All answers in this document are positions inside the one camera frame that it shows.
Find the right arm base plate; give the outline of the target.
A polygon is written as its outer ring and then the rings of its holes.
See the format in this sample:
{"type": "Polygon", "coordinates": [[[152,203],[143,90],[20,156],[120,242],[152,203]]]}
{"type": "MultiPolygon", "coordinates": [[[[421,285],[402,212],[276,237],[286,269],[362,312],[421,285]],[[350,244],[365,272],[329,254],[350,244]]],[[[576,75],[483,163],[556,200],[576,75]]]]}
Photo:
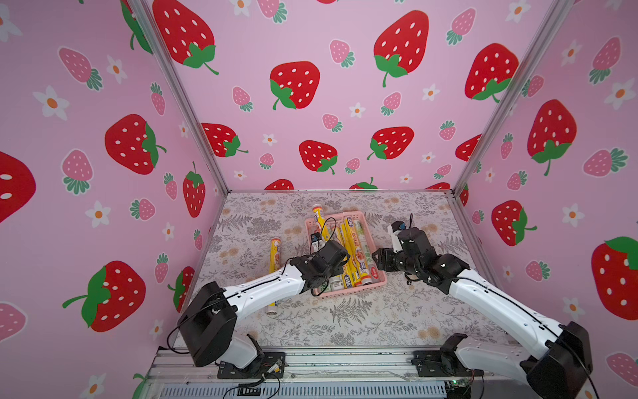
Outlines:
{"type": "Polygon", "coordinates": [[[415,351],[410,363],[420,377],[483,377],[483,370],[469,369],[455,354],[440,351],[415,351]]]}

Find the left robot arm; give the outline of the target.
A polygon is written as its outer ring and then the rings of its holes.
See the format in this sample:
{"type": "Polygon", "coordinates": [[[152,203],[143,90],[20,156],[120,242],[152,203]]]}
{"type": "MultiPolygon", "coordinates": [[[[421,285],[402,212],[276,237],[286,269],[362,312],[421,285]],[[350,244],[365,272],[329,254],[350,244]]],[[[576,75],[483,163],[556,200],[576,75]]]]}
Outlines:
{"type": "Polygon", "coordinates": [[[264,352],[256,339],[235,332],[237,322],[277,301],[320,288],[342,273],[350,254],[330,241],[319,251],[291,258],[281,269],[235,286],[206,284],[179,319],[177,330],[196,367],[224,362],[237,369],[257,367],[264,352]]]}

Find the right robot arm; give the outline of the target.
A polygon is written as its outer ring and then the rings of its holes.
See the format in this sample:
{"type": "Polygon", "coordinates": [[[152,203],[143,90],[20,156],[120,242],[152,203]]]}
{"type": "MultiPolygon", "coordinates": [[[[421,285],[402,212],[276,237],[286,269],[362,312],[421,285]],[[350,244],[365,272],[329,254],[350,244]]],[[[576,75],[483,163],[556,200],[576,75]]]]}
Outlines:
{"type": "Polygon", "coordinates": [[[523,382],[541,398],[575,398],[593,371],[589,334],[523,305],[482,278],[453,254],[437,254],[426,233],[397,222],[389,228],[392,248],[372,254],[376,267],[402,272],[462,301],[499,326],[517,347],[487,344],[455,333],[440,347],[442,369],[453,375],[480,370],[523,382]]]}

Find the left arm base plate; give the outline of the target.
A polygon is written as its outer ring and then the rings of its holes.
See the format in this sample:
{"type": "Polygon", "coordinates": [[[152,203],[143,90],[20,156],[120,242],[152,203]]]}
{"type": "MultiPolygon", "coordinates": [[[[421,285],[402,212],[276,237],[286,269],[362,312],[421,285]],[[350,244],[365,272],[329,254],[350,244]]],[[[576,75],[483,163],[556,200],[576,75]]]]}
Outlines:
{"type": "Polygon", "coordinates": [[[221,362],[218,367],[218,379],[266,379],[282,378],[286,365],[285,352],[264,352],[259,354],[247,367],[237,368],[221,362]]]}

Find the white green wrap roll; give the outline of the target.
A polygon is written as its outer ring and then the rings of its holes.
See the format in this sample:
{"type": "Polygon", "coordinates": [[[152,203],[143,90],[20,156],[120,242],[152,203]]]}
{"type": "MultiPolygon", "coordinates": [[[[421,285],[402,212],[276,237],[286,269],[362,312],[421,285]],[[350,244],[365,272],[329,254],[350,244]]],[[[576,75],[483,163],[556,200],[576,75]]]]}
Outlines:
{"type": "Polygon", "coordinates": [[[357,236],[360,242],[360,247],[363,251],[363,254],[367,263],[367,269],[370,272],[370,275],[372,276],[373,281],[375,283],[379,283],[380,278],[379,278],[378,270],[372,259],[372,253],[370,251],[370,248],[367,242],[367,237],[363,229],[362,223],[358,219],[355,220],[355,228],[356,228],[357,236]]]}

